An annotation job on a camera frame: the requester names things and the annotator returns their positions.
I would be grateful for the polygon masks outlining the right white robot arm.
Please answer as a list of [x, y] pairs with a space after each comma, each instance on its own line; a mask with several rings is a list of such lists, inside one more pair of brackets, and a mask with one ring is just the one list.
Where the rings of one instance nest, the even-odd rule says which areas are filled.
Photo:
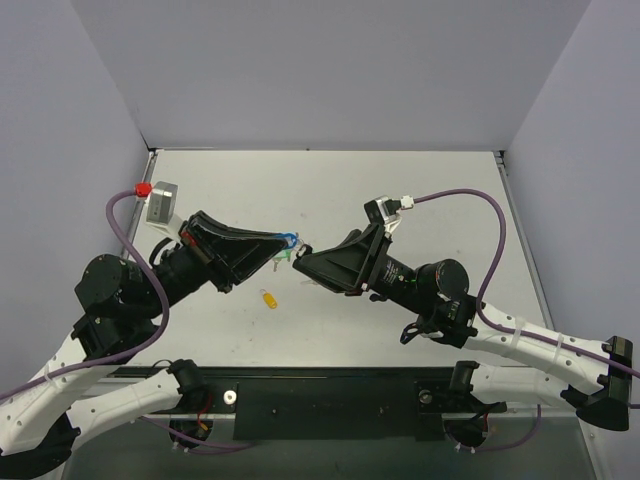
[[491, 353], [512, 367], [461, 363], [447, 383], [449, 402], [468, 409], [478, 401], [538, 403], [572, 409], [586, 423], [610, 431], [630, 426], [632, 344], [565, 336], [508, 315], [469, 294], [469, 277], [453, 259], [411, 268], [389, 255], [391, 239], [380, 226], [354, 230], [338, 246], [306, 246], [295, 270], [345, 296], [370, 294], [416, 314], [402, 344], [423, 336], [458, 349]]

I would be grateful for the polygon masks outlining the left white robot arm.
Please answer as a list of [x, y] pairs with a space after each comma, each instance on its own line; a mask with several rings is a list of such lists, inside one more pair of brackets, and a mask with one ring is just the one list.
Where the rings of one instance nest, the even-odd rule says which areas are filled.
[[160, 284], [175, 305], [207, 283], [228, 293], [281, 251], [290, 237], [226, 226], [199, 211], [175, 240], [161, 240], [142, 263], [104, 254], [75, 287], [84, 310], [54, 357], [37, 373], [40, 384], [4, 395], [1, 476], [34, 479], [62, 465], [95, 436], [147, 413], [198, 412], [209, 387], [191, 360], [170, 365], [137, 384], [91, 401], [82, 395], [128, 363], [160, 328]]

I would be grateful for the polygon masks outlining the blue key tag with ring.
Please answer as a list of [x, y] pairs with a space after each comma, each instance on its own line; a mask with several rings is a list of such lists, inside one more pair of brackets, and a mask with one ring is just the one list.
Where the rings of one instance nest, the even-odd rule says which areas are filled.
[[279, 233], [277, 237], [286, 242], [286, 250], [293, 250], [299, 243], [299, 235], [296, 232]]

